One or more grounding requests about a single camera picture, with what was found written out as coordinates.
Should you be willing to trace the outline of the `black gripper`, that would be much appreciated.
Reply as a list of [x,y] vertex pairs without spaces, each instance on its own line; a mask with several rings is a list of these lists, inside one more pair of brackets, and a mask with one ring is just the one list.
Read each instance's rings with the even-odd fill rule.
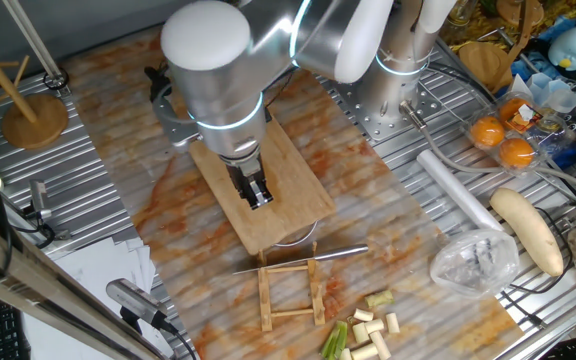
[[266,185],[260,152],[252,152],[243,157],[224,157],[228,173],[241,199],[253,210],[274,200]]

